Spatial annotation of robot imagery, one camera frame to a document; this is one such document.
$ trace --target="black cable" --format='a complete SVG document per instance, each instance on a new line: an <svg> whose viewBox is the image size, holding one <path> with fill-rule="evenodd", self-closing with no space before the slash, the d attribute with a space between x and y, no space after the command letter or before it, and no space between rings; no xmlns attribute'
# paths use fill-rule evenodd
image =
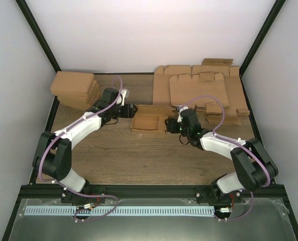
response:
<svg viewBox="0 0 298 241"><path fill-rule="evenodd" d="M189 144L189 141L187 143L183 143L182 140L181 140L181 137L182 137L182 134L179 136L180 143L183 144L183 145L188 145Z"/></svg>
<svg viewBox="0 0 298 241"><path fill-rule="evenodd" d="M117 118L117 121L115 123L110 123L110 124L106 124L106 125L107 126L109 126L109 125L115 125L118 121L119 121L119 118Z"/></svg>

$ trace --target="white wall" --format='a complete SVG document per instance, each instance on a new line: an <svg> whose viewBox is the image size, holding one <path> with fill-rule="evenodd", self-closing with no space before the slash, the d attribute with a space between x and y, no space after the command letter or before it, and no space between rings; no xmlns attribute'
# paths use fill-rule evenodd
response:
<svg viewBox="0 0 298 241"><path fill-rule="evenodd" d="M27 0L63 70L153 72L241 64L274 0Z"/></svg>
<svg viewBox="0 0 298 241"><path fill-rule="evenodd" d="M0 1L0 240L27 184L55 75L15 1Z"/></svg>
<svg viewBox="0 0 298 241"><path fill-rule="evenodd" d="M243 81L298 221L298 1L286 1Z"/></svg>

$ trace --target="gray floor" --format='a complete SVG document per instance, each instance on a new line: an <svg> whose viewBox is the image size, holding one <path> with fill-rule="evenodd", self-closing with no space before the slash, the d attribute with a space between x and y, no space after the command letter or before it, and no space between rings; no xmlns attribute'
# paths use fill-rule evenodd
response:
<svg viewBox="0 0 298 241"><path fill-rule="evenodd" d="M287 210L280 200L256 199L249 215L228 223L212 217L168 216L106 217L75 223L70 216L24 216L27 203L23 200L10 240L295 240ZM43 203L53 205L52 201ZM124 201L122 205L135 203ZM232 215L239 216L248 207L237 203Z"/></svg>

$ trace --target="stack of cardboard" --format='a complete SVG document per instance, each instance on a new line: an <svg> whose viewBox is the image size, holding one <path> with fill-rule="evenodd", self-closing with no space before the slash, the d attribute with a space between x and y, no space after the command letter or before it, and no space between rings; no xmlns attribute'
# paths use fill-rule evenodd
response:
<svg viewBox="0 0 298 241"><path fill-rule="evenodd" d="M62 105L87 110L100 98L94 74L58 71L50 88Z"/></svg>
<svg viewBox="0 0 298 241"><path fill-rule="evenodd" d="M207 94L225 108L225 124L240 125L240 116L249 115L239 76L232 59L205 59L202 65L159 66L154 72L153 104L179 106ZM219 123L221 108L211 98L197 99L188 105L204 111L209 123Z"/></svg>

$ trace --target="wooden table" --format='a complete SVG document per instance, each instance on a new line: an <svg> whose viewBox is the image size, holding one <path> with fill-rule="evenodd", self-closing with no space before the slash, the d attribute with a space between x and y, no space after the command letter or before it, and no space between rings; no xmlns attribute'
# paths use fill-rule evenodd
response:
<svg viewBox="0 0 298 241"><path fill-rule="evenodd" d="M124 88L130 91L128 103L152 104L153 75L121 77ZM102 90L111 85L113 78L113 75L96 76ZM52 131L69 125L82 114L81 110L60 105ZM203 114L198 117L202 127L215 126L208 124ZM218 133L245 140L254 137L247 116L242 118L241 126L223 125ZM131 119L120 118L116 125L93 132L74 148L72 167L92 184L209 185L234 171L229 159L182 145L178 137L178 134L134 134Z"/></svg>

